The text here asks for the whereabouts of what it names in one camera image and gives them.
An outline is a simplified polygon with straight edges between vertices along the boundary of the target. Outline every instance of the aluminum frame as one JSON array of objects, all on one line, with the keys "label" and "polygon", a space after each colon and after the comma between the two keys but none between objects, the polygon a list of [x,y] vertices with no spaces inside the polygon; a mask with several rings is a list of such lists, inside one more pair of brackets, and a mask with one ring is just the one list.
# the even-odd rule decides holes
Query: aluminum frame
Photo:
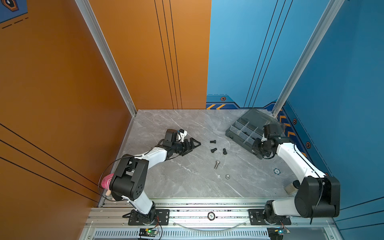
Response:
[{"label": "aluminum frame", "polygon": [[[248,209],[263,209],[265,202],[271,198],[208,198],[208,199],[152,199],[157,209],[169,209],[169,224],[163,226],[164,230],[181,229],[184,227],[193,229],[214,229],[220,230],[237,226],[237,230],[256,231],[266,227],[279,227],[280,225],[251,225]],[[137,226],[129,226],[128,219],[122,218],[134,209],[127,202],[108,202],[102,208],[92,208],[85,223],[82,237],[93,238],[96,229],[132,230]],[[208,212],[213,211],[217,218],[210,221],[207,218]],[[291,217],[292,225],[289,228],[321,227],[324,228],[329,239],[340,239],[339,230],[333,218],[314,218],[310,225],[309,218]]]},{"label": "aluminum frame", "polygon": [[119,68],[113,58],[112,52],[108,46],[108,43],[104,37],[103,32],[101,31],[100,25],[96,19],[96,16],[92,10],[91,4],[88,0],[75,0],[88,28],[91,32],[93,39],[95,40],[101,55],[104,58],[105,64],[107,65],[113,80],[118,87],[120,94],[129,109],[132,117],[135,117],[137,114],[136,107],[132,101],[132,98],[128,92],[127,86],[121,76]]},{"label": "aluminum frame", "polygon": [[295,87],[297,81],[299,80],[304,69],[307,67],[308,62],[313,56],[313,53],[316,51],[321,40],[323,39],[325,33],[339,12],[341,6],[343,5],[344,0],[330,0],[327,7],[325,8],[319,22],[316,25],[310,39],[308,40],[307,45],[304,48],[303,53],[301,54],[298,62],[296,63],[295,68],[293,69],[291,75],[289,76],[287,83],[285,84],[283,90],[280,93],[279,98],[276,101],[275,106],[272,109],[272,114],[277,117],[280,109],[283,107],[285,101],[288,99],[288,96],[291,94],[293,88]]},{"label": "aluminum frame", "polygon": [[[124,147],[127,144],[128,136],[129,136],[129,133],[131,132],[134,120],[135,120],[135,117],[132,116],[131,121],[129,122],[129,125],[128,125],[128,128],[127,128],[127,131],[125,132],[124,138],[123,138],[123,140],[121,142],[120,149],[119,149],[118,155],[116,156],[116,159],[119,159],[119,158],[121,158],[123,156]],[[116,168],[118,167],[119,162],[120,161],[116,161],[112,165],[112,169],[111,169],[110,173],[114,173],[115,172]],[[105,196],[106,192],[107,192],[107,190],[104,189],[103,190],[103,196]],[[100,197],[100,200],[99,200],[99,203],[98,203],[98,207],[102,207],[103,204],[104,204],[104,201],[105,201],[104,197]]]}]

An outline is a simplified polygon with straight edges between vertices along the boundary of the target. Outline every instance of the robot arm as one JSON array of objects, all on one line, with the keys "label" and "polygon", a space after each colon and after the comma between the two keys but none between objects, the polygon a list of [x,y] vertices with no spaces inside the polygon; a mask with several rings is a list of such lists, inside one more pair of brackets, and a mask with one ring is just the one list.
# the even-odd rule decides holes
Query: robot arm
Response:
[{"label": "robot arm", "polygon": [[252,150],[262,158],[276,154],[292,169],[300,182],[294,199],[268,201],[265,220],[279,222],[282,216],[337,217],[340,206],[340,183],[317,169],[288,137],[281,137],[279,126],[264,126],[263,139],[256,139]]},{"label": "robot arm", "polygon": [[173,154],[184,156],[201,145],[194,138],[184,139],[187,131],[168,129],[165,138],[149,152],[139,155],[123,155],[109,184],[116,200],[128,200],[136,208],[131,214],[145,224],[155,218],[155,203],[145,194],[147,170],[160,162],[169,160]]}]

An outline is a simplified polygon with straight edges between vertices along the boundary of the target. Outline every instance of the orange wall panel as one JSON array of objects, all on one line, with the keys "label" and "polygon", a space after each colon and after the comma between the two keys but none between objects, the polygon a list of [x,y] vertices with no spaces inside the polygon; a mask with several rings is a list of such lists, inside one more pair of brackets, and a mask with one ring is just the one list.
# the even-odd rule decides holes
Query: orange wall panel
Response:
[{"label": "orange wall panel", "polygon": [[27,5],[0,23],[0,232],[78,239],[131,115],[75,1]]},{"label": "orange wall panel", "polygon": [[137,109],[205,109],[210,0],[91,6]]},{"label": "orange wall panel", "polygon": [[154,1],[90,3],[136,108],[173,109]]},{"label": "orange wall panel", "polygon": [[211,1],[171,0],[170,4],[183,108],[205,109]]}]

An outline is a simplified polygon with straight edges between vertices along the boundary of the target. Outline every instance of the black mounting plate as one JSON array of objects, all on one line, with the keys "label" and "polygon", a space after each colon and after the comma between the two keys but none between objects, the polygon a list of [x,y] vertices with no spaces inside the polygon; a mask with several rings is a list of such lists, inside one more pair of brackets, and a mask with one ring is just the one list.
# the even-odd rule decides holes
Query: black mounting plate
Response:
[{"label": "black mounting plate", "polygon": [[[279,223],[276,223],[273,225],[266,223],[263,218],[263,211],[264,209],[248,209],[248,215],[249,215],[249,220],[251,221],[251,225],[280,226]],[[285,216],[282,222],[284,225],[291,225],[291,219],[289,218],[289,216]]]},{"label": "black mounting plate", "polygon": [[[162,226],[168,225],[169,222],[169,209],[156,209],[155,210],[155,218],[159,217],[159,223]],[[130,226],[156,226],[157,218],[153,221],[153,223],[149,225],[145,225],[143,222],[140,222],[137,218],[137,212],[132,211],[129,217],[128,225]]]}]

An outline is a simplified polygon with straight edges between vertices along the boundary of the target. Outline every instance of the blue wall panel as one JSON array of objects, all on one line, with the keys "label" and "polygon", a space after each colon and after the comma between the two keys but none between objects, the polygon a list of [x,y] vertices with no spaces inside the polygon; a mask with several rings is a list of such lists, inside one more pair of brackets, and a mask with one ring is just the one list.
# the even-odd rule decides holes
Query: blue wall panel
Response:
[{"label": "blue wall panel", "polygon": [[327,4],[212,0],[207,95],[228,95],[239,107],[276,100]]},{"label": "blue wall panel", "polygon": [[[341,183],[336,220],[383,210],[384,1],[345,1],[288,101]],[[338,221],[345,239],[384,229],[383,212]]]}]

